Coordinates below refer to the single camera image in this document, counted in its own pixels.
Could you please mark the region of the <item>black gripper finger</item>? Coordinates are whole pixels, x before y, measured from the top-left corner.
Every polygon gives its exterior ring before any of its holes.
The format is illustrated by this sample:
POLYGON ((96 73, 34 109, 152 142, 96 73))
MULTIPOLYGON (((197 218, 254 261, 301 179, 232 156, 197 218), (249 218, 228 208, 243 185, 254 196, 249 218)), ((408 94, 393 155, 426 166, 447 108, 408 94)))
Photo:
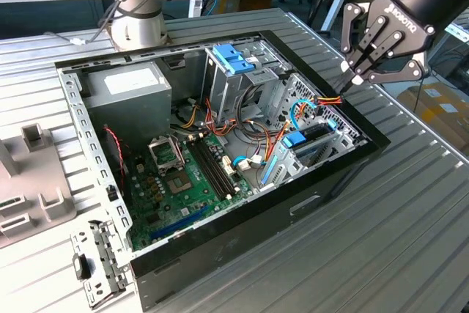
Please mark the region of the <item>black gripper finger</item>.
POLYGON ((371 54, 375 49, 374 41, 388 24, 388 17, 378 15, 369 17, 370 3, 348 3, 344 7, 341 31, 342 75, 337 81, 338 90, 348 90, 355 82, 363 82, 367 70, 359 68, 366 60, 372 62, 371 54))
POLYGON ((380 38, 367 32, 354 44, 352 34, 342 33, 342 91, 365 82, 386 84, 418 81, 424 77, 424 46, 408 32, 391 32, 380 38))

